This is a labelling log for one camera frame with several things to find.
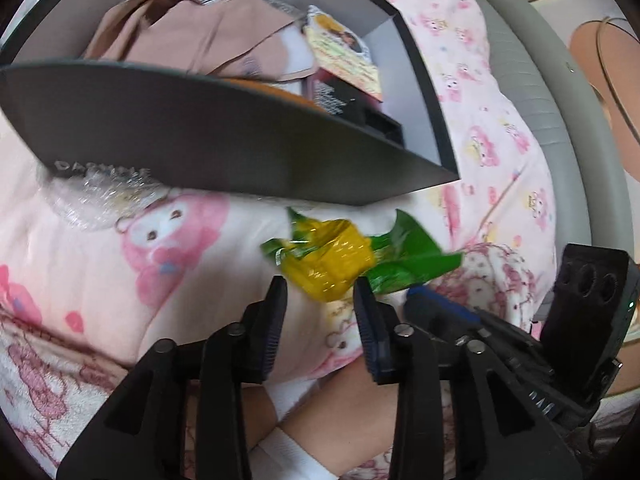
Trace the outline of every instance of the bedding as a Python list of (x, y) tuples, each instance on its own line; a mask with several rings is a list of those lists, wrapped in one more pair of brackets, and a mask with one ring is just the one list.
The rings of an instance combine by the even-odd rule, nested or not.
[[(1, 116), (4, 309), (127, 366), (158, 338), (179, 344), (207, 338), (263, 297), (277, 269), (259, 246), (289, 235), (287, 205), (318, 219), (348, 218), (366, 235), (388, 232), (400, 208), (444, 251), (465, 249), (461, 269), (436, 280), (436, 290), (528, 330), (556, 275), (554, 192), (545, 157), (490, 73), (475, 0), (388, 1), (402, 12), (433, 79), (459, 181), (362, 208), (173, 189), (133, 218), (88, 230), (52, 208), (52, 194), (65, 183), (43, 181), (33, 154)], [(402, 293), (385, 301), (399, 305)], [(361, 353), (348, 298), (321, 304), (289, 283), (272, 381), (321, 377)], [(18, 364), (5, 362), (15, 369), (2, 375), (2, 386), (17, 391)], [(43, 380), (49, 385), (43, 388), (58, 388), (46, 374)], [(16, 433), (37, 430), (37, 405), (25, 401), (18, 409), (8, 399), (0, 394), (0, 407)], [(27, 409), (34, 416), (25, 415)], [(51, 457), (33, 449), (55, 470), (63, 450)], [(375, 478), (367, 471), (360, 478)]]

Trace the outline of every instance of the black device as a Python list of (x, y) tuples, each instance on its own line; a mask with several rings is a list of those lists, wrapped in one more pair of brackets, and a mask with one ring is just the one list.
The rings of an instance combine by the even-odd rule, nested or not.
[[(609, 313), (622, 311), (640, 277), (634, 266), (623, 272), (617, 253), (571, 247), (563, 259), (563, 264), (591, 264), (604, 256), (597, 262), (596, 282), (600, 272), (614, 273), (622, 287), (612, 295), (620, 302), (617, 308), (605, 302)], [(556, 294), (551, 327), (554, 319), (563, 319), (559, 310), (588, 297)], [(240, 387), (263, 382), (271, 371), (286, 301), (286, 282), (277, 276), (265, 300), (249, 305), (239, 323), (208, 340), (184, 346), (158, 341), (87, 425), (57, 478), (181, 479), (185, 389), (188, 381), (200, 378), (197, 478), (250, 480)], [(577, 392), (551, 364), (557, 358), (556, 338), (566, 337), (562, 329), (546, 332), (546, 346), (492, 314), (469, 311), (423, 285), (408, 290), (401, 322), (391, 306), (376, 300), (366, 278), (356, 280), (353, 304), (373, 380), (399, 383), (391, 480), (442, 478), (442, 380), (449, 381), (452, 395), (458, 480), (582, 478), (562, 434), (590, 420), (615, 377), (618, 366), (610, 355), (619, 348), (609, 344), (610, 338), (598, 339), (604, 344), (592, 360), (601, 363), (598, 370), (609, 370), (606, 380), (590, 381)], [(577, 309), (574, 321), (584, 323), (590, 316), (589, 308)], [(613, 323), (603, 326), (607, 334), (628, 328), (626, 316), (607, 319)], [(613, 341), (620, 342), (617, 336)]]

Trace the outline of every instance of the white sock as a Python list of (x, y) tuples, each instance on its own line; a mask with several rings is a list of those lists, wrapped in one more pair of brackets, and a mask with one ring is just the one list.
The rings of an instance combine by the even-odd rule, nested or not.
[(249, 453), (254, 480), (337, 480), (337, 476), (276, 428)]
[(302, 404), (306, 398), (318, 389), (318, 381), (289, 381), (288, 383), (267, 384), (264, 387), (276, 410), (278, 422), (284, 420), (291, 410)]

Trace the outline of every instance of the candy wrapper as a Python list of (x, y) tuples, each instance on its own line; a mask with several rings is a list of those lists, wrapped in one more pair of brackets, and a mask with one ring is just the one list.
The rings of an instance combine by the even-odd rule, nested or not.
[(461, 254), (443, 254), (412, 216), (397, 210), (387, 234), (366, 237), (349, 220), (319, 221), (289, 209), (292, 239), (272, 238), (262, 252), (318, 301), (340, 300), (358, 276), (377, 294), (425, 283), (460, 266)]

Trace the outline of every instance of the clear plastic bag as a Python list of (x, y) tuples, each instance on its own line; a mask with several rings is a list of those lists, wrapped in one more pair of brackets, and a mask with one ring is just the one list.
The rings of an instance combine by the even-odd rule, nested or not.
[(84, 176), (56, 178), (41, 167), (41, 190), (49, 205), (74, 227), (113, 228), (167, 196), (169, 188), (143, 173), (91, 168)]

